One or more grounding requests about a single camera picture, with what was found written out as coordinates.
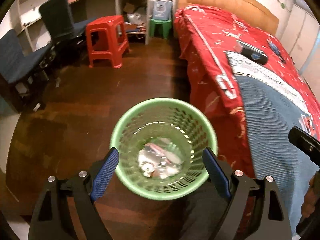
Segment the person right hand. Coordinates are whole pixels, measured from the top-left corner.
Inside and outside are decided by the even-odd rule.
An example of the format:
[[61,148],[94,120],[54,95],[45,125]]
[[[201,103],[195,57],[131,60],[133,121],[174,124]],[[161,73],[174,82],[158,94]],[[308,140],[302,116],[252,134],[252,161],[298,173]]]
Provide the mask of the person right hand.
[[310,215],[315,211],[315,205],[318,197],[313,190],[314,178],[315,176],[313,176],[309,181],[309,188],[304,196],[304,202],[302,204],[301,215],[304,218],[310,217]]

